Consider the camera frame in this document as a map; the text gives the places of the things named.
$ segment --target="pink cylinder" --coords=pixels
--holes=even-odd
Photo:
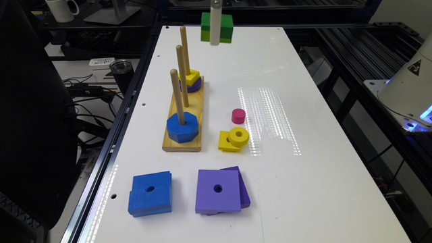
[[[235,124],[243,124],[245,117],[246,117],[246,112],[244,112],[242,109],[234,109],[232,111],[231,120]]]

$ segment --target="yellow block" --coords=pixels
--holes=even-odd
[[[228,134],[230,132],[221,131],[219,135],[219,149],[222,151],[228,151],[228,152],[238,152],[240,151],[239,147],[236,147],[230,143],[230,140],[228,138]]]
[[[229,142],[237,147],[244,146],[249,142],[249,133],[246,129],[237,127],[231,129],[228,134]]]
[[[188,86],[194,85],[194,83],[200,78],[200,72],[196,70],[190,70],[190,74],[186,75],[186,84]]]

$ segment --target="green cube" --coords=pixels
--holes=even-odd
[[[234,22],[232,20],[232,16],[229,14],[222,14],[221,38],[231,39],[233,29],[234,29]],[[210,13],[203,12],[201,15],[201,32],[203,31],[210,31]],[[209,40],[203,40],[203,33],[201,33],[201,40],[209,41]]]

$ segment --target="hole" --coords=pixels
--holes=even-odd
[[[215,192],[220,193],[222,191],[222,186],[218,184],[213,189]]]

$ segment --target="blue square block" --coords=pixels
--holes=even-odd
[[[171,212],[172,192],[169,171],[134,176],[128,212],[134,217]]]

